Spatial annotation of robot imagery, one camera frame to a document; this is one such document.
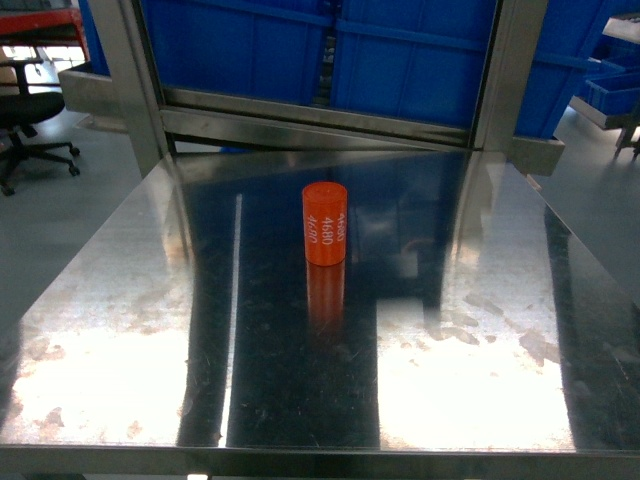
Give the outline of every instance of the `metal frame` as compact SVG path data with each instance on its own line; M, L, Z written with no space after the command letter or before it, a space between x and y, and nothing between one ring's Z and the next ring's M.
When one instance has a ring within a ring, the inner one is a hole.
M146 475L208 474L215 477L369 478L383 480L568 478L629 479L640 459L631 455L530 453L363 453L216 448L7 448L0 472L30 465L32 472Z
M142 176L170 150L160 119L164 103L139 1L89 0Z
M253 148L471 148L507 152L513 143L547 2L498 0L471 130L185 89L163 89L140 1L89 0L89 4L120 110L145 174L164 153L173 150L172 134Z

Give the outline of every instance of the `blue plastic bin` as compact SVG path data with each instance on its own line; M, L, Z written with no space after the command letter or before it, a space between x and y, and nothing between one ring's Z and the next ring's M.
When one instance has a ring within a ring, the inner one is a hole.
M516 135L553 137L564 111L580 91L592 63L575 57L536 54L516 124Z
M343 0L343 20L486 41L491 33L495 0Z
M309 104L329 16L240 0L144 0L162 83Z
M331 105L468 128L486 44L338 20Z
M588 58L611 15L626 8L626 0L549 0L538 52Z
M109 67L107 65L107 59L102 51L102 45L98 38L98 31L96 25L93 22L93 16L89 9L87 0L79 1L80 15L82 15L82 26L84 28L84 35L87 39L87 47L89 48L89 56L91 57L91 67L93 73L98 75L109 75Z
M640 70L640 54L609 57L603 59L602 63L613 69L617 69L618 73L630 73Z
M589 105L605 115L630 113L640 99L640 73L588 80Z
M593 80L596 78L611 77L613 75L621 75L625 73L625 69L619 65L613 63L607 63L605 61L589 59L589 70L585 73L582 82L580 82L580 89L575 95L586 98L589 94L589 86L587 80Z
M297 12L330 13L335 0L245 0L256 5L267 5Z

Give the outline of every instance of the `stainless steel table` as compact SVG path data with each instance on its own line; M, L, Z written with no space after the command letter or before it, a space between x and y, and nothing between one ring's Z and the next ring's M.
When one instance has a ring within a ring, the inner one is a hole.
M345 262L302 188L349 191ZM635 478L640 311L501 155L184 155L0 337L0 472Z

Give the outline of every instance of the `orange cylinder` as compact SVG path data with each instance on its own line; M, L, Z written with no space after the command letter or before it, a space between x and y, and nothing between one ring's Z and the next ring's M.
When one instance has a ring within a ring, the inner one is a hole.
M316 182L302 190L304 253L314 265L336 265L347 245L347 189L335 182Z

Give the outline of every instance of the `black office chair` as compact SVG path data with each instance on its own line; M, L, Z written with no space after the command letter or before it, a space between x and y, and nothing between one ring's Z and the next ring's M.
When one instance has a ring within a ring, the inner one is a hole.
M0 95L0 129L9 132L9 138L13 144L7 150L0 153L0 160L7 161L2 173L0 173L0 186L5 196L15 193L14 189L7 183L9 175L11 175L21 161L29 157L40 158L51 162L66 163L69 166L69 173L71 173L71 175L75 177L80 174L80 170L75 166L73 160L47 152L47 150L52 148L67 147L69 148L69 153L77 157L80 155L80 150L70 142L24 145L18 136L18 132L22 131L27 138L35 137L38 132L36 132L31 124L43 122L55 117L64 108L64 99L61 93L29 93L25 67L29 64L36 63L42 63L42 60L29 59L0 62L0 67L12 67L15 70L20 92L17 95Z

